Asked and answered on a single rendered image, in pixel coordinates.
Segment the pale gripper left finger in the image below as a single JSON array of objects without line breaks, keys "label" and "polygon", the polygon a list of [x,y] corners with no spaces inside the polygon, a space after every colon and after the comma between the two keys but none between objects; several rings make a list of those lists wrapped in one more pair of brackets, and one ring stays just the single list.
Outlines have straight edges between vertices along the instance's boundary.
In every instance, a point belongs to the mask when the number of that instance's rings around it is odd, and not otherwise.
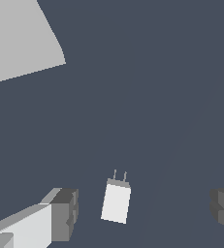
[{"label": "pale gripper left finger", "polygon": [[78,197],[78,189],[53,188],[39,203],[0,220],[0,248],[48,248],[53,241],[69,241]]}]

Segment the white two-prong charger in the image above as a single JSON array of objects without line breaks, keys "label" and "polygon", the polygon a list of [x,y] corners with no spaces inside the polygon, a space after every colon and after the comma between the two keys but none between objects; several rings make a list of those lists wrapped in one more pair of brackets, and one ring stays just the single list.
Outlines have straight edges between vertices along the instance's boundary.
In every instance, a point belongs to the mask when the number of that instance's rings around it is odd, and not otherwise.
[{"label": "white two-prong charger", "polygon": [[131,186],[127,181],[127,172],[124,173],[122,180],[118,180],[114,172],[113,178],[107,180],[101,219],[126,224],[130,197]]}]

